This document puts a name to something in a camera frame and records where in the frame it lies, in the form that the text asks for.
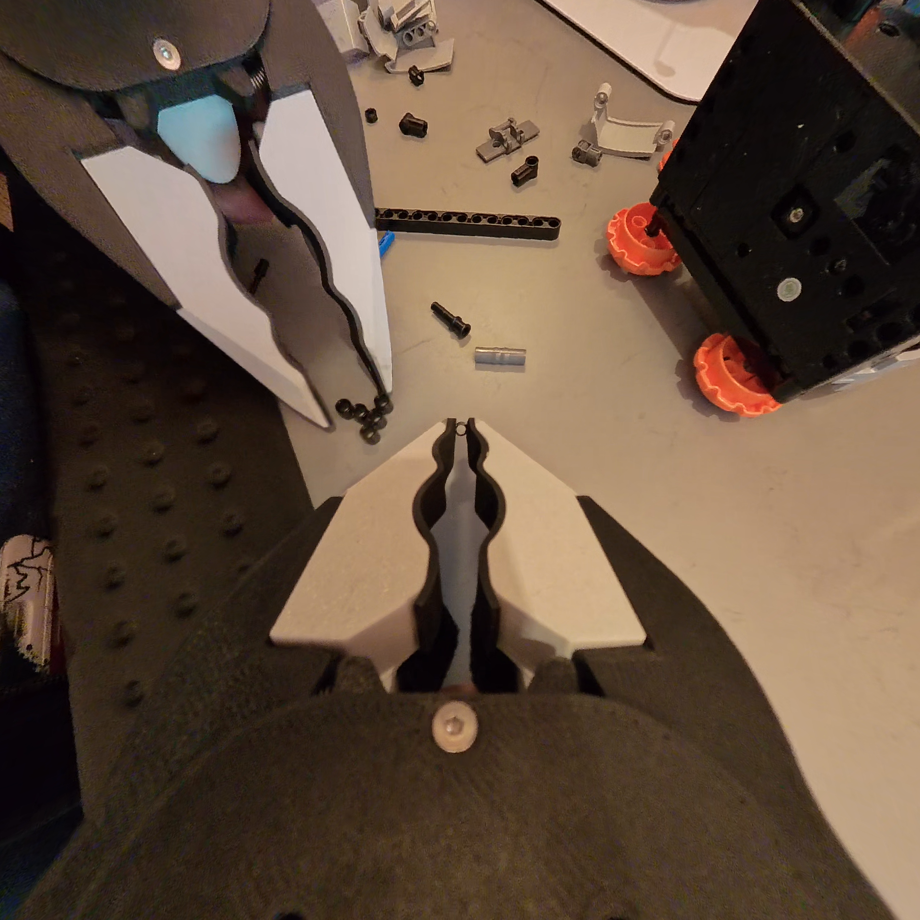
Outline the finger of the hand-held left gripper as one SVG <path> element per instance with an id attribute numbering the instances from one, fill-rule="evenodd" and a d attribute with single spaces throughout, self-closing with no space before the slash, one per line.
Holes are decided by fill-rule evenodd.
<path id="1" fill-rule="evenodd" d="M 270 316 L 227 257 L 224 219 L 194 172 L 133 146 L 87 156 L 83 167 L 178 302 L 178 315 L 305 420 L 328 410 L 283 352 Z"/>
<path id="2" fill-rule="evenodd" d="M 389 396 L 392 350 L 377 231 L 311 90 L 270 101 L 253 161 L 283 222 L 297 227 L 313 251 L 323 287 L 346 316 L 378 393 Z"/>

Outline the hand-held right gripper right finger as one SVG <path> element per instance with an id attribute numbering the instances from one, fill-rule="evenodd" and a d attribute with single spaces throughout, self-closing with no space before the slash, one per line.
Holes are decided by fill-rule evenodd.
<path id="1" fill-rule="evenodd" d="M 489 424 L 466 422 L 477 557 L 470 669 L 478 689 L 519 689 L 583 650 L 647 640 L 576 492 Z"/>

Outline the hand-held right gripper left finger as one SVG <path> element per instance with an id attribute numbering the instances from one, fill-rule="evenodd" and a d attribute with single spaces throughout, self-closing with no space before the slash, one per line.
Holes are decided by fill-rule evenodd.
<path id="1" fill-rule="evenodd" d="M 441 689 L 458 628 L 432 528 L 446 510 L 455 429 L 454 419 L 432 426 L 345 492 L 270 629 L 274 645 L 369 659 L 388 688 Z"/>

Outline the cluster of black bushings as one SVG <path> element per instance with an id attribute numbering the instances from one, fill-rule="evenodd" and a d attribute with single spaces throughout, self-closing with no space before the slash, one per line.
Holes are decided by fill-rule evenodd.
<path id="1" fill-rule="evenodd" d="M 339 418 L 358 424 L 362 442 L 370 445 L 380 443 L 381 431 L 385 429 L 393 408 L 391 397 L 385 393 L 376 395 L 370 405 L 351 402 L 344 397 L 335 403 L 335 411 Z"/>

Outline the building block robot vehicle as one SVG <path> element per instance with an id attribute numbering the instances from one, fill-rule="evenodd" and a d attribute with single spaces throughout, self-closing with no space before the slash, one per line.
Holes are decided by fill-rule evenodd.
<path id="1" fill-rule="evenodd" d="M 918 2 L 758 2 L 649 202 L 628 273 L 684 267 L 719 317 L 707 400 L 757 418 L 918 357 Z"/>

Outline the grey track link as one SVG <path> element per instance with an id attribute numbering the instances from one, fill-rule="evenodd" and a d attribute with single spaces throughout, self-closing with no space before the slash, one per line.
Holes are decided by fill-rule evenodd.
<path id="1" fill-rule="evenodd" d="M 477 156 L 483 163 L 489 164 L 501 156 L 517 152 L 524 144 L 535 140 L 539 133 L 534 121 L 517 121 L 510 117 L 489 128 L 488 140 L 476 148 Z"/>

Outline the black long holed beam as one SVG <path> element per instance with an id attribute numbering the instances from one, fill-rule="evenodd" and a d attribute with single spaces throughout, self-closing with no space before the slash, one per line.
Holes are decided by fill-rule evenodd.
<path id="1" fill-rule="evenodd" d="M 376 229 L 395 234 L 554 242 L 558 240 L 561 224 L 556 216 L 412 208 L 378 208 L 374 212 Z"/>

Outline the pile of grey panel pieces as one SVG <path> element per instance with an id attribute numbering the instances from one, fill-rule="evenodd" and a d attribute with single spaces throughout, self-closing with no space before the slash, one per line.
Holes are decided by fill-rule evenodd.
<path id="1" fill-rule="evenodd" d="M 390 74 L 449 71 L 454 40 L 440 37 L 433 1 L 316 1 L 347 63 L 374 57 Z"/>

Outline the dark perforated pad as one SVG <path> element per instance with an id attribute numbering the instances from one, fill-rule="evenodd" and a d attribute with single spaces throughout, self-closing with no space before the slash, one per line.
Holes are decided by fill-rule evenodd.
<path id="1" fill-rule="evenodd" d="M 275 397 L 14 170 L 8 182 L 80 788 L 98 821 L 169 661 L 313 508 Z"/>

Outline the grey curved panel piece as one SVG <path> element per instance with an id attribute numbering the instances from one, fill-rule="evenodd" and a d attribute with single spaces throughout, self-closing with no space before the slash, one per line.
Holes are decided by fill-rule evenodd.
<path id="1" fill-rule="evenodd" d="M 593 98 L 591 121 L 571 150 L 574 162 L 597 167 L 604 155 L 648 160 L 672 144 L 675 123 L 624 121 L 609 113 L 612 86 L 602 83 Z"/>

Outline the white patterned shoe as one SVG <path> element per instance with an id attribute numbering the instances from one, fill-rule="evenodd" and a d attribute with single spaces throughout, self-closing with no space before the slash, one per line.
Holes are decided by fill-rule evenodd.
<path id="1" fill-rule="evenodd" d="M 14 535 L 2 546 L 2 637 L 39 673 L 53 673 L 59 645 L 52 546 Z"/>

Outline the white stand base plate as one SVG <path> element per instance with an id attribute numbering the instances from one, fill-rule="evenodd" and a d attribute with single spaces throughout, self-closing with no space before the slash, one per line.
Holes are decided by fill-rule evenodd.
<path id="1" fill-rule="evenodd" d="M 755 1 L 546 1 L 671 98 L 706 94 Z"/>

